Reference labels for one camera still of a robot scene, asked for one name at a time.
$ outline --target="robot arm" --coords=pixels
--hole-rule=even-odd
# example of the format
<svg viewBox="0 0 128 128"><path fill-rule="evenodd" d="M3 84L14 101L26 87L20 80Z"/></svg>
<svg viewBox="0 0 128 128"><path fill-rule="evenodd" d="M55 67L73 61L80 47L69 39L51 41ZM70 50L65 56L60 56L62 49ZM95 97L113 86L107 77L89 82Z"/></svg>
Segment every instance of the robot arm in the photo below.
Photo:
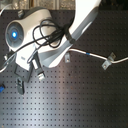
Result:
<svg viewBox="0 0 128 128"><path fill-rule="evenodd" d="M91 25L98 14L100 2L101 0L76 0L75 19L69 28L72 39L78 40L84 31ZM50 50L48 47L42 47L38 51L41 65L48 68L57 66L72 45L73 43L64 36L59 48Z"/></svg>
<svg viewBox="0 0 128 128"><path fill-rule="evenodd" d="M98 7L101 0L76 0L75 19L70 28L65 29L65 35L62 38L61 44L56 47L49 45L42 46L38 50L38 57L41 66L48 68L55 67L59 64L65 53L75 43L76 40L84 33L84 31L91 25L98 14ZM12 21L6 29L6 42L12 51L17 51L28 42L33 41L33 29L40 25L40 22L45 19L51 19L50 12L47 9L38 8L38 10L30 11L29 15L22 20ZM42 33L50 35L53 27L42 28ZM36 39L41 37L39 29L35 31L34 36ZM27 60L38 48L35 43L24 47L17 52L16 63L22 68L29 70Z"/></svg>

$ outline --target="wire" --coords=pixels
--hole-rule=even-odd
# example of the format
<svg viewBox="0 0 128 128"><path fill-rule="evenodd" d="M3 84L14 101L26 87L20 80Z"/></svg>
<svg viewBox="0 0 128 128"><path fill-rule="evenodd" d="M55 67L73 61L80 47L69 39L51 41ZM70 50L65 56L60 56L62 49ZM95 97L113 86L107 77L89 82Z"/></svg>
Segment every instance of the wire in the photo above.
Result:
<svg viewBox="0 0 128 128"><path fill-rule="evenodd" d="M8 4L8 5L6 5L6 6L1 10L0 16L2 15L3 11L4 11L7 7L9 7L9 6L11 6L11 5L12 5L12 4Z"/></svg>
<svg viewBox="0 0 128 128"><path fill-rule="evenodd" d="M99 56L99 55L92 54L92 53L87 53L87 52L84 52L84 51L81 51L81 50L77 50L77 49L69 49L69 51L79 52L79 53L82 53L82 54L85 54L85 55L90 55L90 56L97 57L97 58L100 58L100 59L103 59L103 60L107 60L106 57Z"/></svg>
<svg viewBox="0 0 128 128"><path fill-rule="evenodd" d="M47 35L47 36L44 36L42 31L41 31L41 28L42 27L54 27L56 30L53 31L50 35ZM64 31L64 27L60 27L59 25L57 25L57 23L55 23L52 19L45 19L45 20L42 20L40 25L39 26L36 26L34 29L33 29L33 32L32 32L32 36L33 36L33 41L25 44L24 46L20 47L17 51L15 51L9 58L8 60L3 64L3 66L1 67L0 69L0 73L3 72L7 66L10 64L10 60L13 59L17 52L19 52L20 50L22 50L23 48L33 44L33 43L36 43L37 45L39 45L39 47L32 53L32 55L29 57L29 59L27 60L27 63L30 63L34 57L34 55L36 54L36 52L38 52L38 50L42 47L42 46L46 46L46 45L49 45L50 47L52 48L57 48L59 47L60 43L61 43L61 40L65 34L65 31ZM35 39L35 30L39 28L40 30L40 34L42 35L41 38L38 38L38 39ZM45 39L46 41L43 42L43 44L40 44L38 43L39 40L42 40L42 39ZM56 46L53 46L52 43L55 42L55 41L59 41L59 43L57 43Z"/></svg>
<svg viewBox="0 0 128 128"><path fill-rule="evenodd" d="M111 61L113 64L117 64L117 63L121 63L123 61L126 61L128 60L128 57L124 58L124 59L121 59L121 60L118 60L118 61Z"/></svg>
<svg viewBox="0 0 128 128"><path fill-rule="evenodd" d="M107 60L106 57L96 55L96 54L92 54L92 53L87 53L87 52L84 52L84 51L81 51L81 50L78 50L78 49L69 49L69 51L78 52L78 53L82 53L82 54L85 54L85 55L90 55L90 56L93 56L93 57L97 57L97 58L100 58L100 59L103 59L103 60ZM126 60L128 60L128 57L126 57L124 59L121 59L121 60L118 60L118 61L111 61L110 60L110 62L113 63L113 64L117 64L117 63L121 63L121 62L126 61Z"/></svg>

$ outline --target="connector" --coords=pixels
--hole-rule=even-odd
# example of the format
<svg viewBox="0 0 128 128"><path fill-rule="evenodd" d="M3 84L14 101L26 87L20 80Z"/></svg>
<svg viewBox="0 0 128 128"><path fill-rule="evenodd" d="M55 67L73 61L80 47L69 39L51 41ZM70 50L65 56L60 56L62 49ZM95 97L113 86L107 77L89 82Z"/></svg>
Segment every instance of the connector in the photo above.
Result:
<svg viewBox="0 0 128 128"><path fill-rule="evenodd" d="M108 59L103 63L102 67L106 70L110 65L112 65L112 61L116 58L115 54L112 52Z"/></svg>
<svg viewBox="0 0 128 128"><path fill-rule="evenodd" d="M65 63L70 63L70 54L69 54L69 52L67 52L65 54Z"/></svg>
<svg viewBox="0 0 128 128"><path fill-rule="evenodd" d="M0 86L0 93L1 93L4 89L5 89L5 85L2 84L2 85Z"/></svg>

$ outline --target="optical breadboard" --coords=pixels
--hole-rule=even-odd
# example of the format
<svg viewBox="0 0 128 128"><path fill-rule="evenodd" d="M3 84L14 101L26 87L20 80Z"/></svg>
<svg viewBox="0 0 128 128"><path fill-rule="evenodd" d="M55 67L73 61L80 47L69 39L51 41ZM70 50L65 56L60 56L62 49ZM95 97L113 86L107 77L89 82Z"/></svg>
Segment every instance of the optical breadboard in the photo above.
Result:
<svg viewBox="0 0 128 128"><path fill-rule="evenodd" d="M50 12L59 25L75 15L74 11ZM5 30L14 19L17 11L4 11L0 17L1 65L9 51ZM128 12L99 11L72 48L105 57L114 52L116 60L127 57ZM128 128L128 61L104 71L103 60L69 54L70 63L63 58L55 68L43 67L43 81L33 70L23 96L17 92L14 63L0 74L0 84L5 85L0 93L0 128ZM26 75L21 68L17 73Z"/></svg>

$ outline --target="blue light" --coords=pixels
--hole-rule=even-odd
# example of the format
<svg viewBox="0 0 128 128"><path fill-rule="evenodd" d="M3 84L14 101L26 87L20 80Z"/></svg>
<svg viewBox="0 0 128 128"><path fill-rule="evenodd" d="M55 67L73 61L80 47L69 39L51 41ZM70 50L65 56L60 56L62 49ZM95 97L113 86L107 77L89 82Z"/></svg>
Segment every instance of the blue light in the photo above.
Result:
<svg viewBox="0 0 128 128"><path fill-rule="evenodd" d="M17 37L17 32L12 32L12 37L16 38Z"/></svg>

